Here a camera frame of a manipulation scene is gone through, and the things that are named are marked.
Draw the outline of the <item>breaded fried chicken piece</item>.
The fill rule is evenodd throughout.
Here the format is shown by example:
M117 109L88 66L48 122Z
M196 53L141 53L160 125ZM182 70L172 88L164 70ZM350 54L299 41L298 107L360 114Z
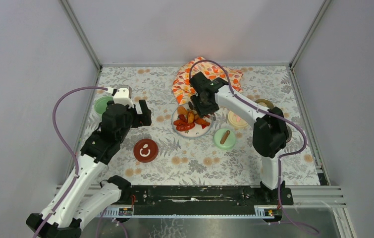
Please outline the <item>breaded fried chicken piece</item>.
M177 108L177 113L178 113L178 115L188 116L188 110L183 106L179 106Z

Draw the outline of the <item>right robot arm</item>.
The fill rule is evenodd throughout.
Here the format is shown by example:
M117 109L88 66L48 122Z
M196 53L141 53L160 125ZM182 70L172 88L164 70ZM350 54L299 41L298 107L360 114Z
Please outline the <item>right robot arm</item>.
M261 198L267 204L274 204L280 198L278 157L286 146L289 136L282 110L262 108L257 103L233 89L222 78L210 80L202 72L189 80L195 90L190 101L199 116L211 115L224 107L243 119L253 130L253 148L263 159L265 186Z

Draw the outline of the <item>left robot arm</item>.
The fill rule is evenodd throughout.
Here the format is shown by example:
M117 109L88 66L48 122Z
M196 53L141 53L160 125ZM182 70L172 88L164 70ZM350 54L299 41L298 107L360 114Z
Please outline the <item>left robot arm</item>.
M130 182L112 176L104 187L82 202L93 180L120 150L129 130L150 126L151 110L139 100L141 113L135 107L108 102L102 121L85 141L75 167L51 203L41 213L32 213L27 226L40 238L78 238L84 227L109 205L130 199Z

